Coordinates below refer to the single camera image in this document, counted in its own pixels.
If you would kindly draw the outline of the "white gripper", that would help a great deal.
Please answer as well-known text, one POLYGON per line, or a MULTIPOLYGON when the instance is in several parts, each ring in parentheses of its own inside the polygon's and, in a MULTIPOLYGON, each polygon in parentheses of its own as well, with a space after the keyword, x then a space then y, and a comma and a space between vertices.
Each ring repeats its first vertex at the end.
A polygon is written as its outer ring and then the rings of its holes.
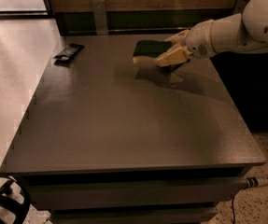
POLYGON ((172 45, 179 45, 175 49, 167 51, 155 59, 159 67, 185 63, 191 55, 196 58, 211 58, 216 55, 212 45, 211 29, 214 20, 203 21, 190 30, 183 30, 166 38, 172 45))

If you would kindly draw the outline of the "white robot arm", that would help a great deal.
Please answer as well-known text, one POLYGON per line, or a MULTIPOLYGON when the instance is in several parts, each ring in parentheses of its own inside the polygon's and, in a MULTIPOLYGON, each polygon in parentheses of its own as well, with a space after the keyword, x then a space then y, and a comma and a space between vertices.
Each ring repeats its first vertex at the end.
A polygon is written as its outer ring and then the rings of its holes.
POLYGON ((185 63, 191 56, 211 58, 228 51, 268 53, 268 0, 250 0, 241 13, 200 22, 167 41, 171 48, 155 59, 159 67, 185 63))

